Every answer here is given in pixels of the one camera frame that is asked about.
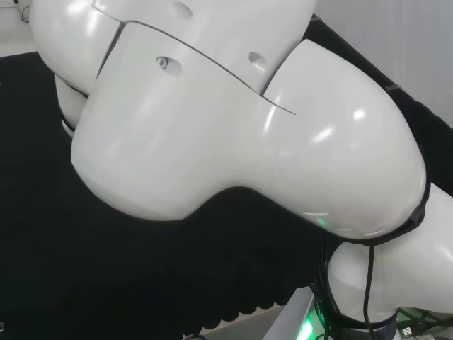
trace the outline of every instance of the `white plastic casing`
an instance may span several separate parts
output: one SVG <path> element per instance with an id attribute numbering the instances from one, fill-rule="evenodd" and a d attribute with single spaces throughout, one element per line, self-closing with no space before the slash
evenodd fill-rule
<path id="1" fill-rule="evenodd" d="M 425 219 L 412 232 L 376 248 L 369 318 L 392 316 L 398 307 L 453 312 L 453 198 L 431 185 Z M 329 266 L 329 282 L 340 311 L 363 319 L 369 249 L 343 243 Z"/>
<path id="2" fill-rule="evenodd" d="M 42 60 L 74 88 L 90 94 L 120 27 L 91 6 L 92 0 L 36 0 L 30 25 Z"/>
<path id="3" fill-rule="evenodd" d="M 94 0 L 122 22 L 156 28 L 201 52 L 261 94 L 300 43 L 316 0 Z"/>
<path id="4" fill-rule="evenodd" d="M 74 167 L 102 200 L 150 220 L 182 219 L 247 186 L 340 236 L 370 238 L 419 204 L 418 146 L 361 71 L 305 41 L 265 97 L 293 113 L 181 42 L 128 23 L 82 113 Z"/>
<path id="5" fill-rule="evenodd" d="M 86 99 L 81 93 L 71 89 L 58 76 L 55 76 L 55 87 L 57 89 L 59 107 L 71 128 L 74 129 L 79 123 Z"/>

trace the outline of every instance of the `black cable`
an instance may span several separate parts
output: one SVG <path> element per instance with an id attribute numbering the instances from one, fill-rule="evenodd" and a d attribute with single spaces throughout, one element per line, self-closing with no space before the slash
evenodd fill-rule
<path id="1" fill-rule="evenodd" d="M 368 317 L 368 302 L 369 302 L 369 292 L 371 291 L 371 280 L 373 276 L 373 263 L 374 263 L 374 246 L 369 247 L 369 257 L 368 257 L 368 274 L 367 274 L 367 285 L 365 287 L 365 298 L 363 300 L 363 317 L 365 318 L 365 323 L 367 324 L 369 335 L 372 340 L 377 340 L 376 334 L 374 333 L 373 326 Z"/>
<path id="2" fill-rule="evenodd" d="M 30 21 L 28 20 L 29 17 L 24 17 L 23 14 L 25 13 L 25 10 L 27 10 L 27 9 L 29 9 L 29 8 L 30 8 L 30 6 L 24 7 L 24 8 L 22 9 L 22 12 L 19 11 L 19 8 L 17 8 L 17 10 L 18 10 L 18 12 L 19 12 L 19 14 L 20 14 L 20 16 L 21 16 L 21 20 L 22 20 L 23 22 L 26 22 L 26 23 L 29 23 L 29 22 L 30 22 Z"/>

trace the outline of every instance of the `green light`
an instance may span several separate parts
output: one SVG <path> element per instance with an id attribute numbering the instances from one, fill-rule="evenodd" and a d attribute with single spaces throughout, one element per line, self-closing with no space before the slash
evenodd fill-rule
<path id="1" fill-rule="evenodd" d="M 305 321 L 297 335 L 297 340 L 307 340 L 313 332 L 313 326 L 309 320 Z"/>
<path id="2" fill-rule="evenodd" d="M 320 225 L 322 225 L 323 227 L 327 227 L 327 222 L 326 222 L 325 219 L 318 217 L 316 220 L 317 220 L 318 223 L 319 223 Z"/>

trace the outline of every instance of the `white wall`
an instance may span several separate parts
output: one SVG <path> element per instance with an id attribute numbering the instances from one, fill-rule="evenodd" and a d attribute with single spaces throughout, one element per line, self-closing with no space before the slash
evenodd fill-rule
<path id="1" fill-rule="evenodd" d="M 0 7 L 13 5 L 13 0 L 0 0 Z M 18 10 L 0 8 L 0 57 L 34 51 L 30 26 L 21 20 Z"/>
<path id="2" fill-rule="evenodd" d="M 318 0 L 315 13 L 453 127 L 453 0 Z"/>

